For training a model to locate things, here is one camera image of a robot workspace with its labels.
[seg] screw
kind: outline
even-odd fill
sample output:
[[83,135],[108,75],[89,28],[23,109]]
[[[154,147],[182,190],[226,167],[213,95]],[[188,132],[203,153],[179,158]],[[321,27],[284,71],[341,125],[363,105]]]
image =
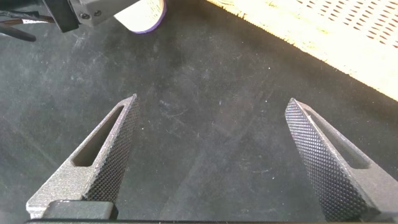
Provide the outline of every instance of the screw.
[[94,12],[94,16],[100,16],[102,14],[101,10],[97,10]]
[[90,19],[90,15],[86,14],[86,13],[81,13],[80,14],[80,18],[82,18],[82,19]]

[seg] black table surface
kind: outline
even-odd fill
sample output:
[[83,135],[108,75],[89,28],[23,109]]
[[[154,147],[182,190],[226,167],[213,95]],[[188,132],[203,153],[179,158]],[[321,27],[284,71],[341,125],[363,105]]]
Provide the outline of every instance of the black table surface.
[[122,219],[322,221],[285,122],[290,98],[398,179],[398,102],[208,2],[168,1],[148,34],[115,19],[23,29],[38,41],[0,39],[1,223],[28,219],[30,196],[134,93]]

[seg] metal bracket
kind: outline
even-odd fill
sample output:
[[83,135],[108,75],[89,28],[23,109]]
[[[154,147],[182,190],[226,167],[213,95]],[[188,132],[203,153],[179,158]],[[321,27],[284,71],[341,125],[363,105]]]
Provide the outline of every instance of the metal bracket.
[[95,26],[138,0],[70,0],[80,23]]

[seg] gray gripper finger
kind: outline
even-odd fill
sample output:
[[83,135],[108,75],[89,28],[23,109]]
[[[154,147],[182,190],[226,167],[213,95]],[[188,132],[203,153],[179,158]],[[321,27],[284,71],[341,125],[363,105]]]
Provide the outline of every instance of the gray gripper finger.
[[398,182],[309,106],[291,99],[290,133],[327,221],[398,215]]
[[55,200],[115,202],[138,116],[136,95],[120,101],[29,199],[30,217],[41,218]]

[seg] wooden board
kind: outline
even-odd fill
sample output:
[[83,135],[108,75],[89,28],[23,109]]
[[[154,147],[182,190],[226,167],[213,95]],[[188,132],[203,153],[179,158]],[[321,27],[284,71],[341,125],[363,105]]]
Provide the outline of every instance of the wooden board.
[[207,0],[398,101],[398,2]]

